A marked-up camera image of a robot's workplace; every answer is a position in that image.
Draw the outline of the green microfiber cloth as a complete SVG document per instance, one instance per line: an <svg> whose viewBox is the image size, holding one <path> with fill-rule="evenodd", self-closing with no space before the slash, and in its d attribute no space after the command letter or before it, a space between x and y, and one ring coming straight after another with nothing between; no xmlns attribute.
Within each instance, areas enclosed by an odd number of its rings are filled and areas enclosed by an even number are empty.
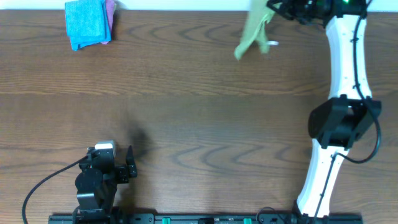
<svg viewBox="0 0 398 224"><path fill-rule="evenodd" d="M267 44L270 40L266 34L266 25L270 23L275 12L266 6L267 2L268 0L251 1L239 45L234 50L236 60L241 60L253 43L258 45L260 53L269 52L272 45Z"/></svg>

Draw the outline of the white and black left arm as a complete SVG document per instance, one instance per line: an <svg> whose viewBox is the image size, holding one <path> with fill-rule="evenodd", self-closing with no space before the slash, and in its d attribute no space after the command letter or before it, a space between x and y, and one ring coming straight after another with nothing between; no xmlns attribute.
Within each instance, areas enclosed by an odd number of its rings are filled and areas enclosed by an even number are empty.
<svg viewBox="0 0 398 224"><path fill-rule="evenodd" d="M119 184L137 177L132 147L128 147L126 163L115 164L114 143L89 147L86 158L79 162L81 173L75 179L79 206L72 213L73 223L129 223L127 215L114 207Z"/></svg>

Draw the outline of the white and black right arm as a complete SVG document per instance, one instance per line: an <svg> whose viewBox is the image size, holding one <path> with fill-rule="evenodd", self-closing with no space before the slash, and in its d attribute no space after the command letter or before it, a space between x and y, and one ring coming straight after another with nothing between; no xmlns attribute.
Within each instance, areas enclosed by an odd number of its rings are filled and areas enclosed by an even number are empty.
<svg viewBox="0 0 398 224"><path fill-rule="evenodd" d="M361 215L330 214L330 199L344 161L369 162L381 145L378 120L364 59L367 0L269 1L288 20L322 22L330 46L331 85L326 102L309 115L312 156L301 193L286 223L362 223Z"/></svg>

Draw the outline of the white cloth label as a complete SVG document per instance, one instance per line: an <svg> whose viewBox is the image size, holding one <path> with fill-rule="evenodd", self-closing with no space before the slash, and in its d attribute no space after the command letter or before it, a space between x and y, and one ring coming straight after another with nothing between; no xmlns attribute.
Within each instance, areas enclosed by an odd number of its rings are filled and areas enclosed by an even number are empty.
<svg viewBox="0 0 398 224"><path fill-rule="evenodd" d="M272 46L277 46L279 43L278 43L278 41L271 40L271 41L268 41L267 44L272 45Z"/></svg>

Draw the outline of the blue folded cloth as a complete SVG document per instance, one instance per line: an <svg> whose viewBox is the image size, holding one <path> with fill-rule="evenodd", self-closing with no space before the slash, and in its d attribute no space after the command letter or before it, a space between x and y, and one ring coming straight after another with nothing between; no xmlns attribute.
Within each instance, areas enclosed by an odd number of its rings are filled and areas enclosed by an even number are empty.
<svg viewBox="0 0 398 224"><path fill-rule="evenodd" d="M65 23L71 48L80 50L111 41L111 25L105 0L79 0L65 3Z"/></svg>

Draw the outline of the pink folded cloth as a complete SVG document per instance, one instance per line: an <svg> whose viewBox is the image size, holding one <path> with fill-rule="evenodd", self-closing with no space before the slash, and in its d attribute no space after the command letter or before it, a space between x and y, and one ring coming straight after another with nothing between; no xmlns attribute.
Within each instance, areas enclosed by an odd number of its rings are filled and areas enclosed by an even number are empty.
<svg viewBox="0 0 398 224"><path fill-rule="evenodd" d="M105 0L104 6L106 11L106 28L105 28L106 37L104 41L102 41L102 44L106 45L108 44L108 42L111 41L111 32L113 29L113 20L114 20L114 12L116 10L116 2L115 0Z"/></svg>

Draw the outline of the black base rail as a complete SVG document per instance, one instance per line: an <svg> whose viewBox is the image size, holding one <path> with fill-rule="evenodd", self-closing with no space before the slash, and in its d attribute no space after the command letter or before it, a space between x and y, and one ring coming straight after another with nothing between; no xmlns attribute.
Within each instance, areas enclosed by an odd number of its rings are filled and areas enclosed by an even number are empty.
<svg viewBox="0 0 398 224"><path fill-rule="evenodd" d="M81 215L73 218L71 215L51 215L49 224L73 223L118 223L118 224L363 224L360 215L330 215L313 220L309 217L298 217L294 214L263 213L255 215L153 215L151 213L136 213L114 218L112 220L85 220Z"/></svg>

